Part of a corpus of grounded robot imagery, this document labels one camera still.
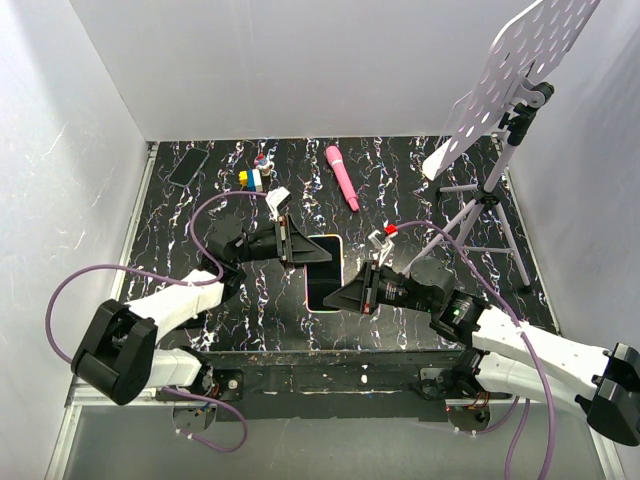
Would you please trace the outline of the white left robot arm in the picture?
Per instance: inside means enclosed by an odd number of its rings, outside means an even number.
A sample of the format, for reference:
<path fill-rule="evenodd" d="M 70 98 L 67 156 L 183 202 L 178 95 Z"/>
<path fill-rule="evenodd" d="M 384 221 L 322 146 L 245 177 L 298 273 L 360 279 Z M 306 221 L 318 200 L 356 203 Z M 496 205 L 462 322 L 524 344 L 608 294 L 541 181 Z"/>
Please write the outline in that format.
<path fill-rule="evenodd" d="M 160 341 L 232 298 L 246 277 L 244 263 L 278 260 L 285 267 L 307 267 L 331 259 L 288 215 L 255 233 L 226 215 L 214 226 L 200 265 L 184 279 L 129 303 L 103 302 L 71 370 L 117 405 L 130 403 L 146 388 L 179 387 L 193 400 L 215 398 L 219 383 L 213 365 L 187 347 L 163 350 Z"/>

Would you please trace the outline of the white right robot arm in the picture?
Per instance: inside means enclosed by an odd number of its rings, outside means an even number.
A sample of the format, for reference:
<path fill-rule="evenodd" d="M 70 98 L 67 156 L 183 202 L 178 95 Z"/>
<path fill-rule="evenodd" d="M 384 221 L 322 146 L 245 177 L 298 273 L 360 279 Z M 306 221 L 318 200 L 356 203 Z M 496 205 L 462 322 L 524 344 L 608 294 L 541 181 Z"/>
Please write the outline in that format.
<path fill-rule="evenodd" d="M 606 438 L 639 443 L 639 352 L 581 344 L 513 321 L 496 306 L 455 287 L 454 275 L 433 257 L 414 263 L 408 275 L 374 261 L 324 299 L 326 306 L 373 313 L 379 305 L 430 316 L 439 336 L 464 346 L 459 362 L 443 374 L 446 394 L 500 393 L 551 401 Z"/>

